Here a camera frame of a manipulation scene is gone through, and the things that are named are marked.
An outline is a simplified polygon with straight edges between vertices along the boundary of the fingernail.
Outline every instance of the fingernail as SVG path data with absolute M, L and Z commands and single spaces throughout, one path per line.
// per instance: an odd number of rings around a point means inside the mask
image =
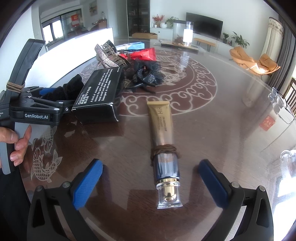
M 18 135 L 16 133 L 11 133 L 10 140 L 12 142 L 17 142 L 18 141 Z
M 18 159 L 17 156 L 11 156 L 11 157 L 10 157 L 10 160 L 11 160 L 11 161 L 16 161 L 17 159 Z
M 23 148 L 24 148 L 24 146 L 21 145 L 21 144 L 17 144 L 17 145 L 15 146 L 15 150 L 21 150 L 21 149 L 23 149 Z

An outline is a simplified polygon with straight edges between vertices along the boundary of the black box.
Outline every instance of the black box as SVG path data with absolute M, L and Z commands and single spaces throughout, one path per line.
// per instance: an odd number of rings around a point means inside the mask
M 80 92 L 72 112 L 81 123 L 118 121 L 123 66 L 95 70 Z

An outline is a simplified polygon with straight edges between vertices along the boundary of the black display cabinet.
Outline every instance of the black display cabinet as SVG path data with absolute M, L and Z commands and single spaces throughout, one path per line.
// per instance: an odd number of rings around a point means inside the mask
M 128 36 L 150 32 L 150 0 L 127 0 Z

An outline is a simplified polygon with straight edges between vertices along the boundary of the black tv screen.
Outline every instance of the black tv screen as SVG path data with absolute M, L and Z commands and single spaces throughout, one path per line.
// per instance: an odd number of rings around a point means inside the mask
M 223 21 L 189 12 L 186 13 L 186 21 L 194 22 L 193 32 L 196 34 L 221 38 Z

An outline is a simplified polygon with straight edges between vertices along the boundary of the glass tabletop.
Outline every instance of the glass tabletop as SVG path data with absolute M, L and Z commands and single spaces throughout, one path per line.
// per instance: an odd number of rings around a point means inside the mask
M 208 159 L 230 182 L 266 188 L 274 240 L 280 241 L 296 219 L 296 179 L 283 173 L 280 161 L 282 151 L 296 146 L 295 121 L 289 123 L 284 109 L 277 110 L 269 86 L 235 62 L 201 48 L 194 53 L 163 47 L 159 40 L 144 43 L 155 48 L 164 82 L 154 88 L 156 94 L 125 90 L 118 123 L 82 125 L 67 114 L 59 126 L 32 125 L 31 145 L 21 165 L 29 197 L 38 185 L 52 188 L 71 181 L 97 158 L 104 164 L 103 174 L 79 211 L 99 238 L 201 240 L 222 211 L 197 172 L 199 162 Z M 97 63 L 89 60 L 63 81 L 79 73 L 86 83 Z M 155 100 L 170 101 L 181 153 L 179 208 L 157 209 L 146 103 Z M 227 240 L 233 238 L 244 209 Z

